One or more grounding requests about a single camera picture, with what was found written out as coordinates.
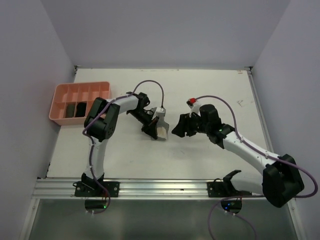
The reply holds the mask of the grey and cream underwear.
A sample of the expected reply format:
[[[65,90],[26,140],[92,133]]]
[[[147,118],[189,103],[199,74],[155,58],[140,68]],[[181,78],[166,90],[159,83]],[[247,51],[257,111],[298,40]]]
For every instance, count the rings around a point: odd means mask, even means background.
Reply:
[[[152,134],[152,138],[157,141],[166,141],[168,139],[170,125],[165,122],[163,117],[155,117],[152,120],[152,123],[155,124],[155,126],[151,128],[152,130],[155,130]]]

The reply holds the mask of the black underwear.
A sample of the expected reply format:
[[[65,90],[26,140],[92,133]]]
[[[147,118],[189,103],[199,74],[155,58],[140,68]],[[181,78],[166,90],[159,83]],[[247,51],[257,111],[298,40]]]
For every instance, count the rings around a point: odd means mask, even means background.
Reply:
[[[87,103],[86,102],[78,102],[76,105],[76,111],[75,111],[75,118],[82,118],[86,115],[86,108]]]

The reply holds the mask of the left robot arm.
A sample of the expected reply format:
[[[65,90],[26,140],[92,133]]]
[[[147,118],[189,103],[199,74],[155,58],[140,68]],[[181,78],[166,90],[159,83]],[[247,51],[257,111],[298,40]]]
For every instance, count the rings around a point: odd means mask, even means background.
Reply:
[[[141,131],[157,140],[157,123],[159,117],[152,116],[145,109],[150,104],[148,96],[128,92],[126,96],[114,100],[98,97],[84,121],[83,133],[90,139],[89,160],[81,182],[92,196],[103,193],[104,159],[109,139],[116,130],[118,116],[122,113],[131,114],[141,124]]]

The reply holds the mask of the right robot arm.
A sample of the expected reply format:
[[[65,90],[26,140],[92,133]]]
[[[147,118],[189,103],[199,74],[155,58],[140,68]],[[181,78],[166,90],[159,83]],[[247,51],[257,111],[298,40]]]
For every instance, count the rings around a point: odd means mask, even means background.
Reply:
[[[245,144],[245,138],[237,136],[233,126],[222,123],[218,110],[212,104],[181,114],[171,132],[180,138],[205,134],[211,143],[237,155],[261,174],[262,178],[242,177],[237,180],[232,179],[231,174],[226,175],[222,189],[227,196],[245,192],[260,194],[280,208],[305,188],[292,156],[279,156],[256,145],[250,148]]]

